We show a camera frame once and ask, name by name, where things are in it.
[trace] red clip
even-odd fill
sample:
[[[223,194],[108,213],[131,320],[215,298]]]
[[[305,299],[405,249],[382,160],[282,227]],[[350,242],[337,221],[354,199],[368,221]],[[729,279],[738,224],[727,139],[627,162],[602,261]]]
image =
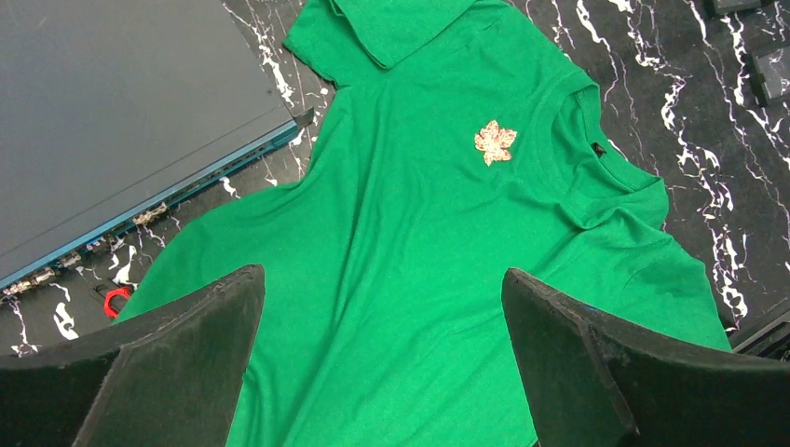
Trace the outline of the red clip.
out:
[[[118,318],[118,311],[112,307],[113,298],[116,297],[124,298],[126,301],[128,301],[129,298],[131,298],[131,294],[129,294],[129,288],[120,287],[113,291],[107,292],[107,296],[104,297],[104,313],[112,319]]]

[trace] black marble table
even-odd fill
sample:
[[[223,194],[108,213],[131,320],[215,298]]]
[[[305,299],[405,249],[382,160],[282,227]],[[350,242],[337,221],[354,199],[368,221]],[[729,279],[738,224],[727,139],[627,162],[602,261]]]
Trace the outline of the black marble table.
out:
[[[4,300],[5,354],[32,353],[106,327],[110,319],[93,288],[108,280],[137,285],[189,221],[306,175],[334,89],[280,44],[304,3],[224,5],[285,103],[294,114],[314,107],[315,123],[288,147],[119,238],[110,253],[54,284]],[[790,291],[790,108],[756,105],[745,62],[748,51],[790,37],[790,6],[776,2],[757,12],[709,19],[699,0],[514,5],[601,84],[603,124],[612,144],[665,179],[672,202],[665,229],[707,264],[731,340],[738,343],[764,325],[767,313],[787,305]]]

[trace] green shirt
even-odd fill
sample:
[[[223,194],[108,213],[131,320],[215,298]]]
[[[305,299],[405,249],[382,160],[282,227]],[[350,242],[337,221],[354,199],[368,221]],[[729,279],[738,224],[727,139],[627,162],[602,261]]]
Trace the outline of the green shirt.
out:
[[[310,0],[286,46],[338,86],[310,172],[188,225],[121,314],[265,267],[228,445],[532,445],[508,267],[729,349],[703,265],[660,230],[663,182],[517,9]]]

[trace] folded sleeve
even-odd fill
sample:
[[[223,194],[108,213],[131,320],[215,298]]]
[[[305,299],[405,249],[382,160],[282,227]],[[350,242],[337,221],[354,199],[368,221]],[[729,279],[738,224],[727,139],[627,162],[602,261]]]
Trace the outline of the folded sleeve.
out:
[[[696,345],[730,351],[705,266],[676,242],[626,283],[614,314]]]
[[[475,0],[309,0],[284,45],[339,88],[377,79]]]

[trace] green t-shirt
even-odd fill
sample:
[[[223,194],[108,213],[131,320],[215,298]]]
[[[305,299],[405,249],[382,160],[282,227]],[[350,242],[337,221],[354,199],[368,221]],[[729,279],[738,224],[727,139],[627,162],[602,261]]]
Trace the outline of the green t-shirt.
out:
[[[286,46],[338,86],[310,172],[188,225],[120,318],[265,267],[228,445],[532,445],[508,267],[729,349],[702,264],[660,230],[663,182],[517,9],[310,0]]]

